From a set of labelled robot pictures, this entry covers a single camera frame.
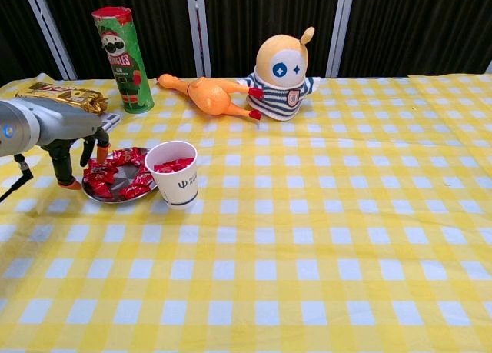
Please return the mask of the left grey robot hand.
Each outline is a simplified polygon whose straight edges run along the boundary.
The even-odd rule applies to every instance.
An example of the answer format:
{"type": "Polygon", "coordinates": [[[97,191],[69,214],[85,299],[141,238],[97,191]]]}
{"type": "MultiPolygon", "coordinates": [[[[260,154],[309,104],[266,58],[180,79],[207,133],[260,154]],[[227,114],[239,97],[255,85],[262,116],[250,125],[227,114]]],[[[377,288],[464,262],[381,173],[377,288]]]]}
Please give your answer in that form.
{"type": "Polygon", "coordinates": [[[49,153],[58,184],[69,190],[81,189],[72,174],[70,149],[75,141],[82,139],[80,166],[88,164],[95,146],[97,161],[105,162],[110,143],[101,117],[67,103],[41,99],[35,101],[35,116],[40,125],[37,145],[49,153]]]}

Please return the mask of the gold foil snack packet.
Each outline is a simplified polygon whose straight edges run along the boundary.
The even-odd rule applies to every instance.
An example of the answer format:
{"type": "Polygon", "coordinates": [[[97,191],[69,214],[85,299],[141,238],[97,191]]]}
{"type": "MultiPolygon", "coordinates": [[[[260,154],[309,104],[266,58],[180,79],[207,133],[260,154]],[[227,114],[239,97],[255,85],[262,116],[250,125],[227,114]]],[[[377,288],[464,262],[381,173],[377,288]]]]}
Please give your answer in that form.
{"type": "Polygon", "coordinates": [[[108,108],[108,100],[101,92],[45,82],[36,82],[18,91],[15,96],[20,98],[45,98],[54,102],[68,103],[97,115],[101,115],[108,108]]]}

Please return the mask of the white flat tray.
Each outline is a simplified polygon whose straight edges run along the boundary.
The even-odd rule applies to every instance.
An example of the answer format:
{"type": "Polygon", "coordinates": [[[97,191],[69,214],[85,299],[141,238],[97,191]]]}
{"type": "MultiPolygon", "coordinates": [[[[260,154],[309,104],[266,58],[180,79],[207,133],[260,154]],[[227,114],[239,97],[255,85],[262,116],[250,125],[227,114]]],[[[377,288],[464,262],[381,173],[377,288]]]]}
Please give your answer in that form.
{"type": "Polygon", "coordinates": [[[121,116],[115,113],[103,113],[101,114],[102,129],[106,132],[111,131],[119,122],[121,116]]]}

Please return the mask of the round metal plate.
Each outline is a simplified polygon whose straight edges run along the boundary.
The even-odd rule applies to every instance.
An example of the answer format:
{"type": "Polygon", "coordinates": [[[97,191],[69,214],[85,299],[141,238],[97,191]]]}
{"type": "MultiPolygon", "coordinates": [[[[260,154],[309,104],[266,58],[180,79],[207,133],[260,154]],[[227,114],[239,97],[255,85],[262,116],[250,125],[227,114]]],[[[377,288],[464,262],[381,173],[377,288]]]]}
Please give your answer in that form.
{"type": "MultiPolygon", "coordinates": [[[[112,153],[108,154],[108,156],[106,157],[105,161],[111,160],[111,158],[112,158],[112,153]]],[[[134,184],[133,180],[134,180],[134,177],[136,176],[136,174],[137,174],[138,169],[140,168],[140,166],[137,167],[137,166],[132,165],[132,164],[126,164],[126,165],[122,165],[122,166],[115,165],[115,166],[117,167],[118,172],[115,174],[114,183],[113,184],[107,184],[108,187],[109,187],[109,189],[110,189],[110,192],[112,193],[113,199],[103,199],[103,198],[93,197],[89,193],[87,187],[84,184],[84,180],[82,179],[82,188],[83,188],[83,191],[85,192],[85,194],[89,198],[92,198],[92,199],[94,199],[96,201],[99,201],[99,202],[109,203],[109,204],[119,204],[119,203],[128,202],[128,201],[119,201],[117,199],[117,191],[120,190],[120,189],[122,189],[122,188],[124,188],[127,185],[134,184]]],[[[152,183],[150,185],[154,185],[155,186],[154,189],[157,188],[157,185],[155,184],[154,179],[153,179],[153,181],[152,181],[152,183]]]]}

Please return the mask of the green red Pringles can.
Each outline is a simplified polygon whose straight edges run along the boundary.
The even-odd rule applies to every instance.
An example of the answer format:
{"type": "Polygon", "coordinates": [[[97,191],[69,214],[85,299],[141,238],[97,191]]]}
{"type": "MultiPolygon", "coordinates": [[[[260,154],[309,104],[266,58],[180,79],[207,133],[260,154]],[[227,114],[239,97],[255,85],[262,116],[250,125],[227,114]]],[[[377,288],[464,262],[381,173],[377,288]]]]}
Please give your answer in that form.
{"type": "Polygon", "coordinates": [[[154,107],[131,9],[106,6],[92,12],[124,109],[131,114],[154,107]]]}

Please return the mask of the black pleated curtain panel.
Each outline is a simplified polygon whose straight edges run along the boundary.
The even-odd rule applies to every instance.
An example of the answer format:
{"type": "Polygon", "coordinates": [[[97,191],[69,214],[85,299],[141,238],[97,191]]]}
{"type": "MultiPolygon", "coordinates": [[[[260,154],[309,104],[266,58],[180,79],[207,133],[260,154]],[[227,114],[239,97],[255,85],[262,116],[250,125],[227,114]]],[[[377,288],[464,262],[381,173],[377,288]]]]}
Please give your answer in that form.
{"type": "Polygon", "coordinates": [[[300,38],[314,27],[307,44],[307,75],[326,73],[337,0],[204,0],[211,74],[243,77],[253,71],[261,44],[273,35],[300,38]]]}
{"type": "Polygon", "coordinates": [[[339,76],[482,74],[492,0],[353,0],[339,76]]]}
{"type": "Polygon", "coordinates": [[[0,87],[40,73],[61,77],[28,0],[0,0],[0,87]]]}
{"type": "Polygon", "coordinates": [[[131,9],[146,74],[194,77],[187,0],[46,0],[80,79],[111,79],[107,55],[91,14],[106,6],[131,9]]]}

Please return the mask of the white paper cup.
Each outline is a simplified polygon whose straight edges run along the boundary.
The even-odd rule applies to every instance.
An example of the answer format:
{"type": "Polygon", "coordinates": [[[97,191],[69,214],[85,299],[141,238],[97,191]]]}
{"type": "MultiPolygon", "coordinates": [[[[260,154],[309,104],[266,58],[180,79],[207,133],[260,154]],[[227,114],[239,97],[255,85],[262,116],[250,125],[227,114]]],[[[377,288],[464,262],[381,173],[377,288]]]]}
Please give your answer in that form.
{"type": "Polygon", "coordinates": [[[169,141],[153,147],[145,157],[145,166],[169,208],[186,209],[193,205],[198,196],[196,148],[188,142],[169,141]],[[194,158],[194,161],[178,172],[160,173],[155,165],[179,158],[194,158]]]}

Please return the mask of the orange rubber chicken toy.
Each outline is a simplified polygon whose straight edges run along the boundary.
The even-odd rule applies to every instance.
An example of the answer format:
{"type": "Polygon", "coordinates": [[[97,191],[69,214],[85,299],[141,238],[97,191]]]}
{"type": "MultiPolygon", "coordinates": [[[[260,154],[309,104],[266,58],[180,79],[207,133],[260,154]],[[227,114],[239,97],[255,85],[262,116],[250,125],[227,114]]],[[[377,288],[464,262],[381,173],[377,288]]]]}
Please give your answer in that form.
{"type": "Polygon", "coordinates": [[[187,95],[208,115],[234,115],[261,120],[262,114],[258,110],[248,111],[231,101],[231,93],[235,92],[262,99],[264,93],[260,88],[252,88],[224,78],[200,77],[186,82],[169,74],[161,75],[158,84],[162,88],[170,88],[187,95]]]}

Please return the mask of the yellow plush striped sweater toy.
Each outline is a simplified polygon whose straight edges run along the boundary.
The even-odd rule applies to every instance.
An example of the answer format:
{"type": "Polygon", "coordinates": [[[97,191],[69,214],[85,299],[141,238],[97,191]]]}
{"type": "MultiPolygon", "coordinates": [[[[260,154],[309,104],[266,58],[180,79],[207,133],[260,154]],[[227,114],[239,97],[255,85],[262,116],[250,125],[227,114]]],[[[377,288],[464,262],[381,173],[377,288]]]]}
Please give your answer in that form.
{"type": "Polygon", "coordinates": [[[262,114],[278,121],[292,119],[300,110],[303,99],[315,92],[321,79],[307,77],[307,43],[315,28],[307,28],[300,38],[274,35],[259,48],[254,71],[238,83],[259,88],[263,97],[247,97],[248,104],[262,114]]]}

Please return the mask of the yellow white checkered tablecloth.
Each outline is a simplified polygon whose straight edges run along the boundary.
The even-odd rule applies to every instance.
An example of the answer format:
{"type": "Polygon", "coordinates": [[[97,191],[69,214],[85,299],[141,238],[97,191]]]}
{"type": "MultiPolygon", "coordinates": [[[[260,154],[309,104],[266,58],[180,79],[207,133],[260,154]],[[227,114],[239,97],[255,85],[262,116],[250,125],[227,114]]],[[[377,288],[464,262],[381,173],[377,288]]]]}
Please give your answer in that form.
{"type": "Polygon", "coordinates": [[[492,353],[492,75],[328,79],[289,122],[152,89],[112,148],[183,140],[198,199],[34,178],[0,204],[0,353],[492,353]]]}

